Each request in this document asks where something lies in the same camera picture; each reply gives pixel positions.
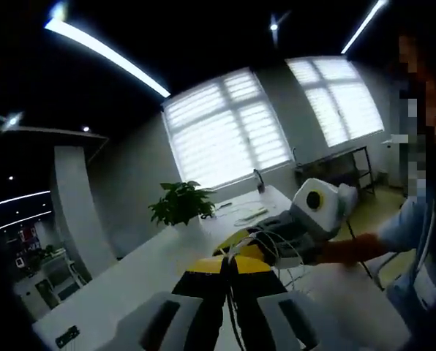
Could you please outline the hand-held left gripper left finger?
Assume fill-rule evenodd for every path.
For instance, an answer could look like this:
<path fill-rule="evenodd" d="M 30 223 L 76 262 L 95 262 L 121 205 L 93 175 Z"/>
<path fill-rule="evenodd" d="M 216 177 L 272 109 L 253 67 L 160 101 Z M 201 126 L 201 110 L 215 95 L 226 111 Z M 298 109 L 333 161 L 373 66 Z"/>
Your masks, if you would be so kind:
<path fill-rule="evenodd" d="M 214 350 L 227 283 L 223 256 L 185 270 L 170 292 L 158 292 L 117 325 L 118 350 Z"/>

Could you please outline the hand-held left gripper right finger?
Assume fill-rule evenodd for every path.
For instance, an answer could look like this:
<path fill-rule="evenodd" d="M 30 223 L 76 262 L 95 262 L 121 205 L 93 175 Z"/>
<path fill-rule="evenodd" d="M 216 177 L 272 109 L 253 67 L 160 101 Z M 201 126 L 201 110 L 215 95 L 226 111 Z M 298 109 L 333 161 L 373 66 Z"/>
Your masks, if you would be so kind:
<path fill-rule="evenodd" d="M 269 265 L 237 255 L 228 260 L 230 295 L 246 350 L 316 350 L 308 316 Z"/>

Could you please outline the person's right hand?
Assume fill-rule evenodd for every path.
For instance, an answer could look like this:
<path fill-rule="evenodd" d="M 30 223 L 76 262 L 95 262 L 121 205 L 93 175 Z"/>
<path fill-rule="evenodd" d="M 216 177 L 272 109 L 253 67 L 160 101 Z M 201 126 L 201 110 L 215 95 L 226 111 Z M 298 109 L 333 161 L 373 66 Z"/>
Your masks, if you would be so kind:
<path fill-rule="evenodd" d="M 356 242 L 352 238 L 350 240 L 327 241 L 320 246 L 316 262 L 317 264 L 340 263 L 351 266 L 357 262 Z"/>

